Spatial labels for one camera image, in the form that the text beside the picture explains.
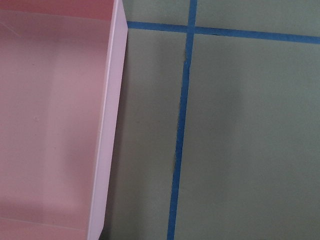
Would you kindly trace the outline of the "pink plastic bin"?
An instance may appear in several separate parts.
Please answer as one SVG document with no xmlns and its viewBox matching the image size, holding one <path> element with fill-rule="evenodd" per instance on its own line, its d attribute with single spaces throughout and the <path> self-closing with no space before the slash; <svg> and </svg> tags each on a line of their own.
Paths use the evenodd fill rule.
<svg viewBox="0 0 320 240">
<path fill-rule="evenodd" d="M 120 0 L 1 1 L 1 239 L 100 237 L 127 35 Z"/>
</svg>

